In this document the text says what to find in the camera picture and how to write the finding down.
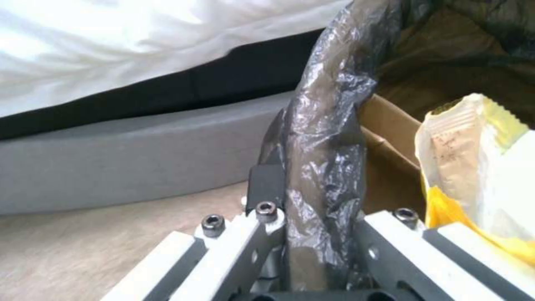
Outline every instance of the white sheet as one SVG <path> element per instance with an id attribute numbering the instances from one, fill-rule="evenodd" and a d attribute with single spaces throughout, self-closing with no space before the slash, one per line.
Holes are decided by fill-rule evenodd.
<path id="1" fill-rule="evenodd" d="M 326 26 L 349 0 L 3 0 L 0 117 Z"/>

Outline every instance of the brown cardboard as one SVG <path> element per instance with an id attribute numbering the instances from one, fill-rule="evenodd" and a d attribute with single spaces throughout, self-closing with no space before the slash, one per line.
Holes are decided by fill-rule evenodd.
<path id="1" fill-rule="evenodd" d="M 378 95 L 360 109 L 359 116 L 368 146 L 364 212 L 408 207 L 423 218 L 425 199 L 414 155 L 420 122 Z"/>

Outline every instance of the yellow plastic bag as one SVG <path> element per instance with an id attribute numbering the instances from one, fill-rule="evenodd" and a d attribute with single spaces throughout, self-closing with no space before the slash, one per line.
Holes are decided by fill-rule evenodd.
<path id="1" fill-rule="evenodd" d="M 461 222 L 535 265 L 535 133 L 492 100 L 471 94 L 438 115 L 428 113 L 415 143 L 426 225 Z"/>

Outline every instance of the floor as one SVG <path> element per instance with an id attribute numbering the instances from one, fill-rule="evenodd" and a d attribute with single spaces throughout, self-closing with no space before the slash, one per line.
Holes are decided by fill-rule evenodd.
<path id="1" fill-rule="evenodd" d="M 0 300 L 99 300 L 172 230 L 241 212 L 247 183 L 183 197 L 0 217 Z"/>

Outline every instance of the dark plastic bag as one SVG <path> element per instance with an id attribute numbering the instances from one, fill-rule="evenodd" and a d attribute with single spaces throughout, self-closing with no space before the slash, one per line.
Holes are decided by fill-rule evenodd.
<path id="1" fill-rule="evenodd" d="M 324 30 L 295 96 L 270 126 L 259 160 L 263 163 L 278 154 L 286 172 L 291 289 L 346 289 L 358 284 L 358 275 L 364 275 L 356 265 L 356 234 L 352 231 L 366 189 L 366 147 L 356 110 L 376 91 L 378 83 L 384 81 L 379 91 L 390 93 L 396 100 L 396 95 L 403 95 L 398 93 L 400 87 L 426 91 L 421 81 L 403 82 L 410 78 L 408 74 L 417 74 L 420 69 L 496 67 L 513 78 L 522 78 L 520 93 L 529 95 L 535 72 L 527 59 L 535 52 L 530 38 L 534 31 L 525 20 L 528 13 L 528 5 L 520 0 L 355 0 Z M 462 23 L 466 27 L 440 23 L 464 19 L 468 20 Z M 474 36 L 483 35 L 496 41 L 501 52 L 489 52 L 493 48 L 484 38 L 476 47 L 466 48 L 472 45 Z M 444 45 L 454 50 L 442 53 Z M 465 81 L 470 83 L 471 78 L 469 74 Z M 490 86 L 495 80 L 477 83 Z M 457 94 L 485 93 L 442 88 L 450 91 L 448 101 Z M 421 111 L 443 101 L 434 97 L 441 91 L 431 91 L 431 99 L 436 101 L 418 106 L 418 99 L 407 101 L 412 99 L 412 92 L 398 99 L 397 104 L 416 117 L 419 113 L 411 107 L 414 104 Z M 429 98 L 425 93 L 419 97 Z M 511 102 L 518 110 L 526 109 Z M 531 103 L 527 106 L 530 113 L 526 118 L 532 121 L 535 109 Z"/>

